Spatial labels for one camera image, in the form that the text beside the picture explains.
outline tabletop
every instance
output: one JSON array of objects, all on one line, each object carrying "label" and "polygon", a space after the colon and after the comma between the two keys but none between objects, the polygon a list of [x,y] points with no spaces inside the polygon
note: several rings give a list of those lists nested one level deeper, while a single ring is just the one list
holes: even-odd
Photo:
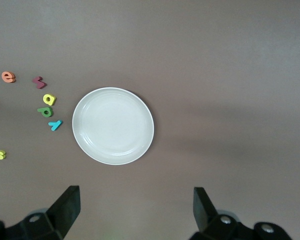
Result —
[{"label": "tabletop", "polygon": [[[98,162],[74,138],[76,105],[103,87],[152,114],[132,163]],[[187,240],[203,187],[247,227],[300,239],[300,0],[0,0],[0,150],[6,226],[79,185],[65,239]]]}]

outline silver bolt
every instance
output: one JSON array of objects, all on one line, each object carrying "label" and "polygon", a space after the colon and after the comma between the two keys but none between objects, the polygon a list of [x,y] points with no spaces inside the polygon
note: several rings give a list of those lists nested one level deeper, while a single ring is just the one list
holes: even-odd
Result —
[{"label": "silver bolt", "polygon": [[220,219],[221,219],[221,222],[223,222],[224,224],[230,224],[231,223],[231,219],[227,216],[222,216]]},{"label": "silver bolt", "polygon": [[34,215],[33,217],[31,217],[31,218],[29,219],[29,222],[30,222],[30,223],[34,223],[34,222],[36,222],[39,218],[40,218],[39,215]]},{"label": "silver bolt", "polygon": [[272,226],[270,226],[269,224],[262,224],[261,228],[263,231],[272,234],[275,230],[272,228]]}]

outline plate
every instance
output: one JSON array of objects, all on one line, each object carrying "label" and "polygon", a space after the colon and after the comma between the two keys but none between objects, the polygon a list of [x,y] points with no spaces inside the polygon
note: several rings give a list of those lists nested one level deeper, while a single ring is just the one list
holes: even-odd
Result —
[{"label": "plate", "polygon": [[147,105],[130,91],[104,87],[84,96],[72,117],[80,148],[104,164],[123,165],[139,159],[154,138]]}]

